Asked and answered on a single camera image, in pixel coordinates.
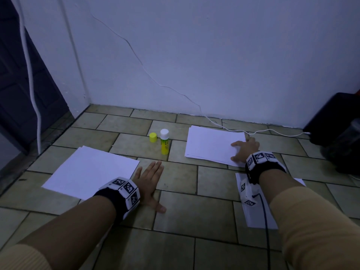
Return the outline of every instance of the black cable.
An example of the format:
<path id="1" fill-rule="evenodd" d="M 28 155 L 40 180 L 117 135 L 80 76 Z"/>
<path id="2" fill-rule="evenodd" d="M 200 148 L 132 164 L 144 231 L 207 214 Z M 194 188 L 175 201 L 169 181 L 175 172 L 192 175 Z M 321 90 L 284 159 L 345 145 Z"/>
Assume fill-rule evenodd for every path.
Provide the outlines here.
<path id="1" fill-rule="evenodd" d="M 261 194 L 259 193 L 259 194 L 253 195 L 252 197 L 255 198 L 256 196 L 260 196 L 262 209 L 264 211 L 265 231 L 266 231 L 266 248 L 267 248 L 267 253 L 268 253 L 268 270 L 270 270 L 271 266 L 270 266 L 270 241 L 269 241 L 268 219 L 266 218 L 265 205 L 263 202 L 263 198 L 261 197 Z"/>

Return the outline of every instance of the white wall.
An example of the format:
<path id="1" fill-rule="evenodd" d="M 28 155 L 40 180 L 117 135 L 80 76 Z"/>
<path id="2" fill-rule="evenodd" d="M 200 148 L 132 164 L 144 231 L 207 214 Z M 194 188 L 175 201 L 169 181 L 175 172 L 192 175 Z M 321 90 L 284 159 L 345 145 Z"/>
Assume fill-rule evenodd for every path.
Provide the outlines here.
<path id="1" fill-rule="evenodd" d="M 17 0 L 11 0 L 19 12 Z M 25 27 L 47 69 L 77 117 L 89 105 L 58 0 L 20 0 Z"/>
<path id="2" fill-rule="evenodd" d="M 157 86 L 90 12 L 129 40 L 154 79 L 209 116 L 302 127 L 334 93 L 358 90 L 360 0 L 63 2 L 96 104 L 200 114 Z M 60 90 L 83 93 L 54 0 L 24 3 L 36 47 L 56 83 L 66 80 Z"/>
<path id="3" fill-rule="evenodd" d="M 0 133 L 0 170 L 19 153 L 20 151 Z"/>

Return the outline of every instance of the bottle cap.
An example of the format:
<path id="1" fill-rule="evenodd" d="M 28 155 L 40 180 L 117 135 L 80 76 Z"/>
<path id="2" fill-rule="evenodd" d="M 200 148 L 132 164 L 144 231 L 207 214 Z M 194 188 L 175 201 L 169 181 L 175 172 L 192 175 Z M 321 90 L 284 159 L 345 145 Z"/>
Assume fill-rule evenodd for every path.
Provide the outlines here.
<path id="1" fill-rule="evenodd" d="M 162 129 L 162 130 L 160 131 L 160 138 L 161 138 L 162 140 L 169 139 L 169 130 L 167 130 L 167 129 Z"/>
<path id="2" fill-rule="evenodd" d="M 149 139 L 151 143 L 155 143 L 157 141 L 157 135 L 155 132 L 149 134 Z"/>

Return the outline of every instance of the stack of paper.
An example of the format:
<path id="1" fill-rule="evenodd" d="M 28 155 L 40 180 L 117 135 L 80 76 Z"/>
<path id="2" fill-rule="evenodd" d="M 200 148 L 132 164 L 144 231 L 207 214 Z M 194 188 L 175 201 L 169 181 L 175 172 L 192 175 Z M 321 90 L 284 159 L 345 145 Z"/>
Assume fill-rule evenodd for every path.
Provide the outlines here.
<path id="1" fill-rule="evenodd" d="M 116 177 L 130 179 L 138 163 L 138 160 L 83 146 L 56 170 L 43 188 L 86 200 Z"/>
<path id="2" fill-rule="evenodd" d="M 247 175 L 245 173 L 236 173 L 235 175 L 236 175 L 236 182 L 238 185 L 238 190 L 240 193 L 241 192 L 241 187 L 240 187 L 241 181 L 246 179 Z M 294 178 L 294 179 L 305 186 L 305 183 L 302 179 L 298 179 L 298 178 Z M 268 202 L 266 201 L 262 190 L 260 190 L 260 195 L 264 202 L 264 207 L 265 207 L 265 212 L 266 212 L 266 220 L 268 221 L 268 229 L 277 229 L 278 226 L 272 216 Z M 250 207 L 246 204 L 242 204 L 245 219 L 246 219 L 246 225 L 248 227 L 254 227 L 254 228 L 265 228 L 265 218 L 264 218 L 263 205 L 261 204 L 261 199 L 259 196 L 256 196 L 255 200 L 257 200 L 257 202 L 258 202 L 258 205 L 256 207 Z"/>
<path id="3" fill-rule="evenodd" d="M 245 167 L 245 164 L 238 164 L 230 159 L 239 151 L 239 147 L 231 146 L 231 143 L 235 141 L 245 142 L 245 134 L 191 126 L 187 135 L 185 156 L 235 167 Z"/>

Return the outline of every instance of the yellow cap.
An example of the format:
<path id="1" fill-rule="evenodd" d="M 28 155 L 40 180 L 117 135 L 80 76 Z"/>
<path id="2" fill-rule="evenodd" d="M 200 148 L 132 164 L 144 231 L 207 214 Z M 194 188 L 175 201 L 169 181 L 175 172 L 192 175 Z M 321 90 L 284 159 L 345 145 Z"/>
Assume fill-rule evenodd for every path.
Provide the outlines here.
<path id="1" fill-rule="evenodd" d="M 150 142 L 155 143 L 157 141 L 157 135 L 155 132 L 149 134 Z"/>

